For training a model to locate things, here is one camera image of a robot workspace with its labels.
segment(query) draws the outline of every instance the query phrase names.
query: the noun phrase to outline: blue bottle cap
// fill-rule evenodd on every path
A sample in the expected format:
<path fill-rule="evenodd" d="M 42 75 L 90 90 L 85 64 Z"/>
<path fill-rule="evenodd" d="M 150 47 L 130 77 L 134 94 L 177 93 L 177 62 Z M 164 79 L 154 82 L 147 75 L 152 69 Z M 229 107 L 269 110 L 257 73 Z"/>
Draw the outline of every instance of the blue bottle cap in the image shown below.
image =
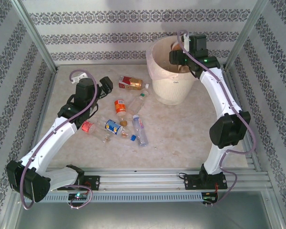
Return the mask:
<path fill-rule="evenodd" d="M 132 135 L 132 137 L 130 138 L 130 140 L 134 141 L 137 138 L 136 135 Z"/>

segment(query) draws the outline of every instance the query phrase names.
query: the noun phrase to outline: beige floor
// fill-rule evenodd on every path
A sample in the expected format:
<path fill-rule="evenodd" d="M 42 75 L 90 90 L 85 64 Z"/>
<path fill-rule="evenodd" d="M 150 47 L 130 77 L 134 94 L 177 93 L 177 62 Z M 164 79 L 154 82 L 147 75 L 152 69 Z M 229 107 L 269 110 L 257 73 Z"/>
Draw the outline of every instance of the beige floor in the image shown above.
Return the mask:
<path fill-rule="evenodd" d="M 75 84 L 69 73 L 77 68 L 88 70 L 99 81 L 109 76 L 114 90 L 101 99 L 97 115 L 117 121 L 114 101 L 124 99 L 126 105 L 139 95 L 139 91 L 118 87 L 121 75 L 143 79 L 151 83 L 146 65 L 65 65 L 59 68 L 48 111 L 42 127 L 43 136 L 57 117 L 59 109 L 75 93 Z M 215 122 L 215 109 L 204 86 L 196 81 L 186 100 L 176 106 L 158 102 L 151 90 L 139 112 L 145 125 L 149 145 L 139 148 L 137 142 L 114 136 L 103 143 L 97 138 L 77 131 L 60 149 L 50 163 L 51 167 L 73 164 L 78 167 L 102 168 L 200 168 L 207 159 L 211 141 L 209 128 Z M 247 167 L 245 156 L 228 155 L 225 167 Z"/>

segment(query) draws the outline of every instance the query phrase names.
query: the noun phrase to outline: striped wall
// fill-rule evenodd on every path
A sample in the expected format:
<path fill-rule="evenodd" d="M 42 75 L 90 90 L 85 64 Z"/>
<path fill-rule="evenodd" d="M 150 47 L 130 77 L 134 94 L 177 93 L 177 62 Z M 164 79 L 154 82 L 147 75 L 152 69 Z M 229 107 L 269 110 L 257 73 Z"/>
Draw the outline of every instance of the striped wall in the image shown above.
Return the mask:
<path fill-rule="evenodd" d="M 269 0 L 229 69 L 286 222 L 286 0 Z"/>
<path fill-rule="evenodd" d="M 32 145 L 52 72 L 8 0 L 0 0 L 0 225 L 11 188 L 6 165 Z"/>
<path fill-rule="evenodd" d="M 23 0 L 56 64 L 145 63 L 180 29 L 208 36 L 224 63 L 256 0 Z"/>

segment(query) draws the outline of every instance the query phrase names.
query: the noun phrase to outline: trash bin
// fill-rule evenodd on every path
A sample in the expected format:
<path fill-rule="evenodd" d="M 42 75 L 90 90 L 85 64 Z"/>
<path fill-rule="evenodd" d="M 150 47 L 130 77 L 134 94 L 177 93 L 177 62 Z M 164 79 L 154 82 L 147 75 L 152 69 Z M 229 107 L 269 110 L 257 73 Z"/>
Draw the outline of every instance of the trash bin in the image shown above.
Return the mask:
<path fill-rule="evenodd" d="M 170 64 L 171 45 L 176 41 L 176 36 L 164 37 L 146 51 L 147 68 L 153 80 L 155 97 L 166 105 L 182 103 L 197 80 L 189 71 L 179 73 L 178 65 Z"/>

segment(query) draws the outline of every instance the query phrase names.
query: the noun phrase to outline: plastic bag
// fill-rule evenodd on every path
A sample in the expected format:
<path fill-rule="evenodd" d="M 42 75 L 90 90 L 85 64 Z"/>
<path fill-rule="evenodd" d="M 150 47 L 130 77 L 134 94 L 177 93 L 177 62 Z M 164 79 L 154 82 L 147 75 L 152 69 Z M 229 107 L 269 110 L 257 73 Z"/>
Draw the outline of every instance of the plastic bag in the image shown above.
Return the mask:
<path fill-rule="evenodd" d="M 179 73 L 178 65 L 172 65 L 169 62 L 171 46 L 176 41 L 177 36 L 160 38 L 146 51 L 147 68 L 152 80 L 195 80 L 189 71 Z"/>

